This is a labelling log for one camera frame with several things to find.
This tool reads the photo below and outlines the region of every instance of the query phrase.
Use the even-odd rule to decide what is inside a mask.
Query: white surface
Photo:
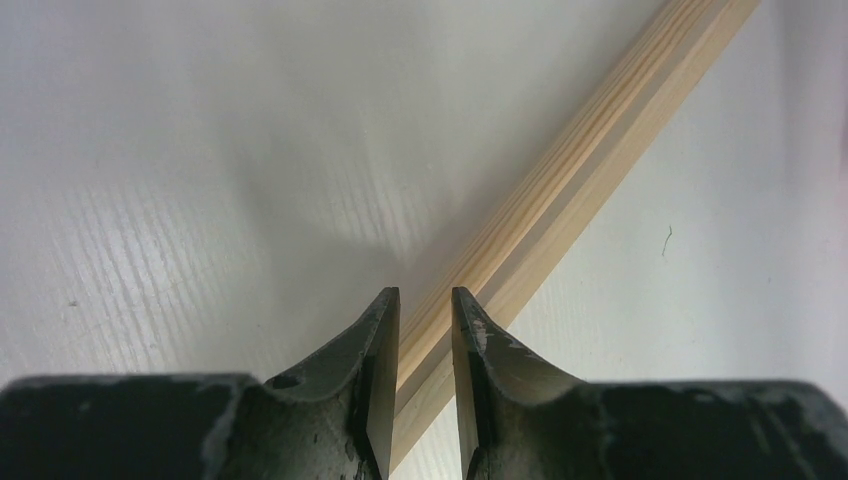
[[[660,3],[4,3],[0,381],[266,377],[411,311]],[[764,0],[513,332],[848,403],[845,10]],[[458,478],[451,408],[396,478]]]

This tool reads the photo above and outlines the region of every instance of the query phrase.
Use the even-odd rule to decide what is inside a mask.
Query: wooden strip
[[[759,0],[671,0],[404,325],[392,468],[453,396],[450,288],[508,326]]]

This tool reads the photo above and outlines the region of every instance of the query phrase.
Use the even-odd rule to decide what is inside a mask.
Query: black tool
[[[848,478],[848,422],[798,382],[584,383],[454,289],[466,479]],[[260,384],[42,377],[0,393],[0,478],[385,479],[399,298]]]

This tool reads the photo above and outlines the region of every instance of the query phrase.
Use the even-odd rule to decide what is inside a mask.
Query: light wood grain
[[[758,0],[672,0],[404,325],[396,466],[453,395],[448,292],[509,325]]]

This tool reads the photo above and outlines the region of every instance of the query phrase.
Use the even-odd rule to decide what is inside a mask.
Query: wooden stick
[[[515,319],[759,0],[670,0],[404,325],[392,468],[454,393],[450,288]]]

